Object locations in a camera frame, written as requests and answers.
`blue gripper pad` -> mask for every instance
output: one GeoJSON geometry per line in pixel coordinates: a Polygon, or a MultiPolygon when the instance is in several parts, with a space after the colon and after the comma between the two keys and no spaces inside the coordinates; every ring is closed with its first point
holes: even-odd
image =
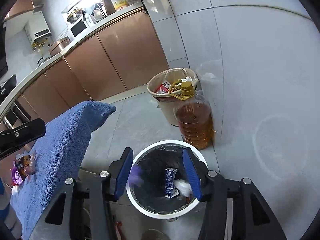
{"type": "Polygon", "coordinates": [[[184,149],[182,152],[182,160],[184,168],[187,172],[187,177],[191,185],[193,195],[200,201],[203,196],[201,192],[200,178],[186,149],[184,149]]]}
{"type": "Polygon", "coordinates": [[[114,193],[114,198],[116,200],[118,200],[124,193],[125,185],[127,184],[127,181],[128,181],[132,163],[133,163],[133,150],[131,149],[116,179],[116,190],[114,193]]]}

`striped fabric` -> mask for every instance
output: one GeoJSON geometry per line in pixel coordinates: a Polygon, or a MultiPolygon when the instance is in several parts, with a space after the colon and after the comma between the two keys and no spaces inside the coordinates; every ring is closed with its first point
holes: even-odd
{"type": "Polygon", "coordinates": [[[4,190],[4,185],[0,179],[0,220],[10,229],[16,239],[22,235],[22,225],[17,218],[15,211],[10,205],[10,196],[4,190]]]}

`purple lid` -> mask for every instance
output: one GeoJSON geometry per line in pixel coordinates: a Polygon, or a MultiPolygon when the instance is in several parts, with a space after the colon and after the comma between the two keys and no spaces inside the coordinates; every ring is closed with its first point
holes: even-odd
{"type": "Polygon", "coordinates": [[[12,176],[12,181],[15,183],[15,184],[21,184],[23,182],[18,170],[16,167],[13,167],[12,168],[12,172],[11,172],[11,176],[12,176]]]}

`trash can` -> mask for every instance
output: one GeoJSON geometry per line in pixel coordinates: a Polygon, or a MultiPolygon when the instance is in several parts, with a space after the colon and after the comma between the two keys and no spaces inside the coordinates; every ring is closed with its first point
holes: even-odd
{"type": "MultiPolygon", "coordinates": [[[[168,93],[157,94],[156,91],[165,80],[172,84],[178,79],[183,79],[187,76],[193,78],[192,85],[193,87],[196,87],[196,85],[198,84],[197,75],[193,70],[189,68],[173,68],[165,70],[154,76],[149,81],[147,86],[148,92],[157,100],[158,105],[161,108],[161,111],[166,117],[167,121],[174,126],[178,126],[178,121],[174,117],[173,109],[180,100],[169,95],[168,93]]],[[[181,90],[173,92],[173,94],[175,95],[179,95],[180,93],[181,90]]]]}
{"type": "Polygon", "coordinates": [[[135,168],[132,170],[139,168],[141,182],[140,185],[133,184],[129,177],[126,190],[131,203],[141,213],[157,219],[175,219],[198,205],[199,201],[192,194],[189,198],[183,194],[165,197],[165,169],[178,169],[175,179],[188,182],[182,160],[182,151],[187,147],[207,166],[204,157],[195,147],[177,140],[154,143],[135,157],[132,165],[135,168]]]}

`black garbage bag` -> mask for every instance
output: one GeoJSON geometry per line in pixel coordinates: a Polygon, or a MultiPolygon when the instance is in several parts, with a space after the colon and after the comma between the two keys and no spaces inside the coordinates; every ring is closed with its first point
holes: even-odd
{"type": "Polygon", "coordinates": [[[146,210],[158,214],[177,212],[189,205],[195,197],[179,194],[173,198],[165,197],[165,169],[176,168],[175,179],[188,181],[182,161],[183,147],[177,145],[161,146],[144,155],[137,163],[141,169],[143,183],[133,185],[133,195],[146,210]]]}

